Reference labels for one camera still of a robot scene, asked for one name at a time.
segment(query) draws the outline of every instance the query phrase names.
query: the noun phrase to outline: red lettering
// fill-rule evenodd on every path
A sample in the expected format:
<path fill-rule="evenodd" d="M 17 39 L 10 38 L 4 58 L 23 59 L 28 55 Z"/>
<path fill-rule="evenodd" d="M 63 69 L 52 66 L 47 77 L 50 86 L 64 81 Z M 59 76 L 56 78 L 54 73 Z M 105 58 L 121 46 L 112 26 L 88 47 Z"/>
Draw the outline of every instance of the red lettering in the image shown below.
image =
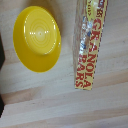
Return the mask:
<path fill-rule="evenodd" d="M 99 35 L 100 35 L 100 31 L 93 31 L 92 30 L 92 37 L 91 37 L 91 40 L 98 40 L 99 39 Z"/>
<path fill-rule="evenodd" d="M 94 20 L 94 23 L 93 23 L 93 29 L 96 30 L 97 29 L 101 29 L 101 20 L 100 19 L 95 19 Z"/>
<path fill-rule="evenodd" d="M 83 82 L 78 83 L 78 81 L 76 81 L 76 87 L 79 87 L 79 86 L 83 87 Z"/>
<path fill-rule="evenodd" d="M 86 80 L 84 80 L 84 82 L 85 82 L 86 84 L 84 84 L 83 88 L 86 88 L 86 87 L 91 86 L 91 83 L 90 83 L 90 82 L 88 82 L 88 81 L 86 81 Z"/>
<path fill-rule="evenodd" d="M 94 69 L 94 65 L 93 65 L 92 63 L 88 63 L 88 64 L 87 64 L 87 67 L 86 67 L 86 70 L 87 70 L 88 72 L 92 72 L 93 69 Z"/>
<path fill-rule="evenodd" d="M 87 62 L 90 63 L 95 63 L 95 60 L 93 60 L 96 57 L 96 54 L 88 54 L 88 57 L 91 57 L 90 59 L 87 60 Z"/>
<path fill-rule="evenodd" d="M 95 51 L 97 50 L 97 46 L 94 45 L 93 43 L 90 42 L 90 45 L 92 46 L 92 48 L 89 48 L 89 52 Z"/>
<path fill-rule="evenodd" d="M 87 59 L 87 55 L 81 55 L 81 54 L 79 55 L 79 62 L 85 63 L 86 59 Z"/>
<path fill-rule="evenodd" d="M 103 14 L 102 8 L 97 9 L 97 17 L 102 17 L 102 14 Z"/>
<path fill-rule="evenodd" d="M 84 79 L 84 73 L 77 72 L 77 78 L 76 80 L 83 80 Z"/>
<path fill-rule="evenodd" d="M 85 66 L 82 65 L 81 63 L 78 63 L 78 65 L 80 66 L 80 68 L 78 67 L 77 71 L 81 71 L 85 69 Z"/>
<path fill-rule="evenodd" d="M 91 76 L 92 77 L 93 73 L 85 73 L 85 79 L 87 79 L 87 76 Z"/>

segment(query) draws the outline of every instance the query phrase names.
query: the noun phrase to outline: table surface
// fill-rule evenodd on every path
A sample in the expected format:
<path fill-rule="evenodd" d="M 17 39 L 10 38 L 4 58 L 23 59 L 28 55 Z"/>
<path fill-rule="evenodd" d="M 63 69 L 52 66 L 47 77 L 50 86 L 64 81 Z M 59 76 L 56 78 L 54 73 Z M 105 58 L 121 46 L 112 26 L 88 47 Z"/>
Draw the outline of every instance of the table surface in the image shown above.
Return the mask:
<path fill-rule="evenodd" d="M 62 36 L 59 61 L 46 73 L 29 71 L 13 47 L 13 25 L 26 7 L 55 17 Z M 72 42 L 76 0 L 0 0 L 6 60 L 0 92 L 6 104 L 0 127 L 128 128 L 128 0 L 109 0 L 92 91 L 74 88 Z"/>

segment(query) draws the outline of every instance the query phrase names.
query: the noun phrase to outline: granola bar wrapper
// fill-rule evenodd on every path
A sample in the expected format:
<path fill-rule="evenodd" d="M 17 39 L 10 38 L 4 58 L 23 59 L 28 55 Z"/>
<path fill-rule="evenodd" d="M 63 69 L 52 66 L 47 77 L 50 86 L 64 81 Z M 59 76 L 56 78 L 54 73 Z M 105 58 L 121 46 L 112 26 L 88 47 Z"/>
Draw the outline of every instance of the granola bar wrapper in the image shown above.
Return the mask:
<path fill-rule="evenodd" d="M 91 90 L 108 0 L 78 0 L 73 41 L 75 88 Z"/>

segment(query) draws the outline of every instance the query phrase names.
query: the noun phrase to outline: wooden table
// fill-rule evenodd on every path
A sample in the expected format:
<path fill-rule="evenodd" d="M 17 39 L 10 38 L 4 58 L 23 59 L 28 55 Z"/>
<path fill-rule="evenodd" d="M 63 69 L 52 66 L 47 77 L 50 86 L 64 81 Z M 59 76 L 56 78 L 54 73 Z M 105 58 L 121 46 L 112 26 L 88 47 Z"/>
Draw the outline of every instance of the wooden table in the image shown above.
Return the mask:
<path fill-rule="evenodd" d="M 47 8 L 62 35 L 59 61 L 42 74 L 26 69 L 13 47 L 16 17 L 30 5 Z M 109 0 L 92 91 L 74 88 L 75 11 L 76 0 L 0 0 L 0 128 L 128 128 L 128 0 Z"/>

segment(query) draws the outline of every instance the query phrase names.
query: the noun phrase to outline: yellow bowl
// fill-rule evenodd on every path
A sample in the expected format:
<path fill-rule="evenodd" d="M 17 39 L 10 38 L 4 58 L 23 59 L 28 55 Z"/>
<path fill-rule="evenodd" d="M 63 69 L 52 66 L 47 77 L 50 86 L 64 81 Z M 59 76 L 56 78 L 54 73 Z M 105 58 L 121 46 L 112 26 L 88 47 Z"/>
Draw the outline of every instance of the yellow bowl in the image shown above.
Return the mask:
<path fill-rule="evenodd" d="M 57 62 L 61 36 L 56 21 L 45 9 L 24 9 L 14 25 L 13 43 L 20 61 L 34 72 L 45 72 Z"/>

